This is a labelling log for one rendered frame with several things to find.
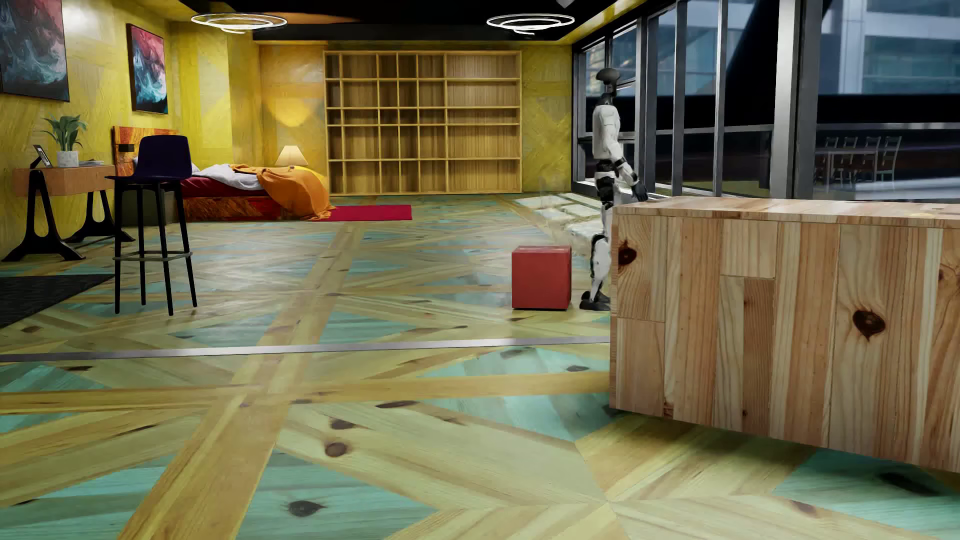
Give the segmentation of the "dark red box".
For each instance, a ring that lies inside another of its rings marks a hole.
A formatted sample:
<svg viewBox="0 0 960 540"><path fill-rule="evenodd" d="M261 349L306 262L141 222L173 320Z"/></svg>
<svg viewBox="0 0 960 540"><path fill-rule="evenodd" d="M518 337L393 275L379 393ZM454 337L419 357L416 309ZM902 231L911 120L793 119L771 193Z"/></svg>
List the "dark red box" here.
<svg viewBox="0 0 960 540"><path fill-rule="evenodd" d="M514 310L565 311L571 301L570 246L519 246L510 254Z"/></svg>

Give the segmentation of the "red floor rug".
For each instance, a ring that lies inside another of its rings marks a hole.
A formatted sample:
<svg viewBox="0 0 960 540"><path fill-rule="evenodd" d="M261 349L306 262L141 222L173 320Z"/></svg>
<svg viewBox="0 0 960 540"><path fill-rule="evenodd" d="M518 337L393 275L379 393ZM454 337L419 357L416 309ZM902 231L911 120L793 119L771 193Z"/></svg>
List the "red floor rug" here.
<svg viewBox="0 0 960 540"><path fill-rule="evenodd" d="M392 222L413 219L410 204L341 204L330 210L323 222Z"/></svg>

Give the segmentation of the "large wooden grid bookshelf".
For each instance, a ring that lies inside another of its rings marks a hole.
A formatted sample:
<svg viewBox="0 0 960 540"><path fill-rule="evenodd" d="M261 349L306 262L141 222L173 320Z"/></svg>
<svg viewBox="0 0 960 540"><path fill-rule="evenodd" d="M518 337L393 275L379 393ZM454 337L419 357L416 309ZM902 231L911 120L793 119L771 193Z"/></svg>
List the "large wooden grid bookshelf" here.
<svg viewBox="0 0 960 540"><path fill-rule="evenodd" d="M518 51L324 54L333 195L522 192Z"/></svg>

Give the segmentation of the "white humanoid robot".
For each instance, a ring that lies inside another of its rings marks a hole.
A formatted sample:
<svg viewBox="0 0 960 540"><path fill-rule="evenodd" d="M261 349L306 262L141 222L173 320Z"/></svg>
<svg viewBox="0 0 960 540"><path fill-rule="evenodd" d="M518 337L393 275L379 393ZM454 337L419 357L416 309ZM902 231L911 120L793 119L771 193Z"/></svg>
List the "white humanoid robot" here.
<svg viewBox="0 0 960 540"><path fill-rule="evenodd" d="M611 299L601 291L609 276L611 255L611 229L614 207L622 204L620 186L628 186L637 202L648 201L648 191L638 173L630 165L618 140L620 116L614 99L617 97L620 74L617 68L599 70L595 79L603 84L604 91L592 113L592 153L596 160L594 185L601 202L603 230L591 239L590 277L591 288L582 294L580 309L592 312L608 312Z"/></svg>

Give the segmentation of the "orange blanket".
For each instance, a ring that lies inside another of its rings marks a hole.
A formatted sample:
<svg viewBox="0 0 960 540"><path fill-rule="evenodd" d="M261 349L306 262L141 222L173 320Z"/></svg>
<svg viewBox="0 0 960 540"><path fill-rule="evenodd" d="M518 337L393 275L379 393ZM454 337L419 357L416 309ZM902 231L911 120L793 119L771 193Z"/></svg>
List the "orange blanket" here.
<svg viewBox="0 0 960 540"><path fill-rule="evenodd" d="M262 167L231 164L236 173L253 174L270 198L297 218L321 221L330 218L330 180L304 166Z"/></svg>

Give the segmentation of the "bed with red base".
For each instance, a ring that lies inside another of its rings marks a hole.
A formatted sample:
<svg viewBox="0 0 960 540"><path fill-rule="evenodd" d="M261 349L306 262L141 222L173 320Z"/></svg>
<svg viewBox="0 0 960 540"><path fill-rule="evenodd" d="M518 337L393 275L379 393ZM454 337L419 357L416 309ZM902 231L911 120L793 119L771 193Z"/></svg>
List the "bed with red base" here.
<svg viewBox="0 0 960 540"><path fill-rule="evenodd" d="M201 169L193 163L191 153L190 158L193 176L182 183L186 221L301 219L275 202L261 187L257 176L234 172L230 165L235 163L214 164ZM167 193L165 198L166 223L169 224L176 221L178 215L174 194ZM137 207L136 193L126 191L121 219L123 225L138 224ZM155 194L152 191L143 193L143 214L145 225L158 225Z"/></svg>

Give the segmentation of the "large pine wood counter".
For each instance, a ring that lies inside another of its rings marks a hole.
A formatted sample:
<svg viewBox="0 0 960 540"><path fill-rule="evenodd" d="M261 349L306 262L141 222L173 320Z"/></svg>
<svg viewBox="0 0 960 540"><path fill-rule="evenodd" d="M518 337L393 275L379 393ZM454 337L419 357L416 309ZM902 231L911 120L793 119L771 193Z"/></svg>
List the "large pine wood counter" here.
<svg viewBox="0 0 960 540"><path fill-rule="evenodd" d="M960 473L960 203L611 218L610 405Z"/></svg>

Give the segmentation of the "black bar stool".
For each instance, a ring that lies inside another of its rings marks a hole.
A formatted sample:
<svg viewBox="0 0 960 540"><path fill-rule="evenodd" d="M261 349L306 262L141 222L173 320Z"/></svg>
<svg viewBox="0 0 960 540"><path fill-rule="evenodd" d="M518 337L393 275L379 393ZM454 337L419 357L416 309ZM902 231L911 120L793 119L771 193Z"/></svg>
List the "black bar stool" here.
<svg viewBox="0 0 960 540"><path fill-rule="evenodd" d="M122 263L137 262L139 264L140 300L146 305L146 263L161 263L163 267L164 287L166 294L167 312L174 315L174 300L171 281L170 263L183 260L186 265L188 285L193 307L198 307L196 285L194 281L191 258L193 252L189 246L188 230L186 226L185 203L183 194L184 180L193 176L188 139L178 134L156 134L143 137L139 143L137 164L129 176L107 176L114 182L114 210L113 226L114 237L114 313L121 312L121 273ZM137 208L137 243L136 251L123 252L122 243L132 239L123 231L121 219L123 215L123 197L127 191L135 193ZM155 211L159 227L160 249L149 251L145 248L143 193L151 191L154 194ZM180 228L182 249L173 251L169 248L166 237L166 194L174 194L176 215Z"/></svg>

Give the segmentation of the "wooden orange headboard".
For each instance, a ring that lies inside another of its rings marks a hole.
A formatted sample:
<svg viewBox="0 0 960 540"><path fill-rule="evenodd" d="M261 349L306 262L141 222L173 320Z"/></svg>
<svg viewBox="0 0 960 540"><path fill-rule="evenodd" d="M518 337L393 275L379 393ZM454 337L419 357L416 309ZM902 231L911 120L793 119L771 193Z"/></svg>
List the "wooden orange headboard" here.
<svg viewBox="0 0 960 540"><path fill-rule="evenodd" d="M114 126L111 130L111 141L116 174L126 177L134 173L140 141L144 138L162 135L175 136L179 133L176 129Z"/></svg>

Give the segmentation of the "wooden console table black legs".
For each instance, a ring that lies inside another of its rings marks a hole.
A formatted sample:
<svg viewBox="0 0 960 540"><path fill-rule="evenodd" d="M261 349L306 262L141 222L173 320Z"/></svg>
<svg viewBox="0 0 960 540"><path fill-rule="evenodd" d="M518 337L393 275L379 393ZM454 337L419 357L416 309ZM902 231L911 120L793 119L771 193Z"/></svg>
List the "wooden console table black legs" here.
<svg viewBox="0 0 960 540"><path fill-rule="evenodd" d="M114 164L14 169L16 193L28 197L27 223L21 243L3 258L3 263L19 262L28 255L57 255L66 262L81 261L84 257L69 243L87 238L112 238L116 227L107 191L114 187L114 181L108 177L115 173ZM57 229L51 198L78 194L86 195L84 221L73 235L63 239ZM47 233L43 236L35 227L37 199L42 202L47 223Z"/></svg>

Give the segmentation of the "potted green plant white pot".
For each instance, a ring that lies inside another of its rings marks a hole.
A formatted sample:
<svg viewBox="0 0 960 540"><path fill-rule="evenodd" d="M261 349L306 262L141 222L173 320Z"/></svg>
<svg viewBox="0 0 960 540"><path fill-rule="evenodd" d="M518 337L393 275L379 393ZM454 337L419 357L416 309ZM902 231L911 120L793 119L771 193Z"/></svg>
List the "potted green plant white pot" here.
<svg viewBox="0 0 960 540"><path fill-rule="evenodd" d="M79 115L64 115L61 117L45 117L49 129L43 132L48 134L57 147L56 162L60 168L76 168L80 166L79 152L76 146L82 146L78 141L80 131L88 128Z"/></svg>

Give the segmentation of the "dark grey floor mat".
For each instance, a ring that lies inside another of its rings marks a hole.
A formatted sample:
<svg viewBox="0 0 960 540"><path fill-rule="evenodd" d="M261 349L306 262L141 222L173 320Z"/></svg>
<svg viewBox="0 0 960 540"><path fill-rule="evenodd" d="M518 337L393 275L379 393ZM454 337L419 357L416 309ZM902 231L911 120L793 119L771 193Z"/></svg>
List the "dark grey floor mat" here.
<svg viewBox="0 0 960 540"><path fill-rule="evenodd" d="M0 276L0 329L93 289L113 277L109 274Z"/></svg>

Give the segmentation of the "small abstract wall painting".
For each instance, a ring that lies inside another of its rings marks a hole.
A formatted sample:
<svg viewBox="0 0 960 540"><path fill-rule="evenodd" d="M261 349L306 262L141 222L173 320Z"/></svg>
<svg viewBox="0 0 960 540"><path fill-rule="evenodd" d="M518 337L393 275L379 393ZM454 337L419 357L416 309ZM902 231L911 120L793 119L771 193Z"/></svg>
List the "small abstract wall painting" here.
<svg viewBox="0 0 960 540"><path fill-rule="evenodd" d="M132 23L126 24L131 107L136 112L167 115L164 39Z"/></svg>

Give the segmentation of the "large abstract wall painting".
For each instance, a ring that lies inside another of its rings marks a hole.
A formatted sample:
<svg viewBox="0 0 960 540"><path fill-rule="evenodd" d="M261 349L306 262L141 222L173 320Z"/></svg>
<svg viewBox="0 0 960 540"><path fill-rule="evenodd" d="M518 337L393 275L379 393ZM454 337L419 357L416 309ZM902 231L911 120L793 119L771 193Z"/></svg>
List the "large abstract wall painting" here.
<svg viewBox="0 0 960 540"><path fill-rule="evenodd" d="M63 0L0 0L0 92L69 101Z"/></svg>

